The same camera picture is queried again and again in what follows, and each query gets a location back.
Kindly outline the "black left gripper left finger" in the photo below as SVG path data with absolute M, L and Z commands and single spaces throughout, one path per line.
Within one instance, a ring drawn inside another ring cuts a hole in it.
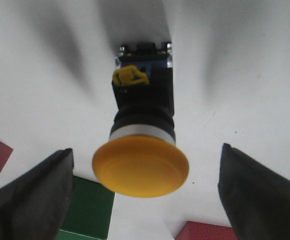
M 0 240 L 54 240 L 73 196 L 73 150 L 58 150 L 0 188 Z

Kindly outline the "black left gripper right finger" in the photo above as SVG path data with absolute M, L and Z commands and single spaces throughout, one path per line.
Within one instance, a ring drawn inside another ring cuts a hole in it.
M 238 239 L 290 240 L 289 179 L 225 143 L 218 191 Z

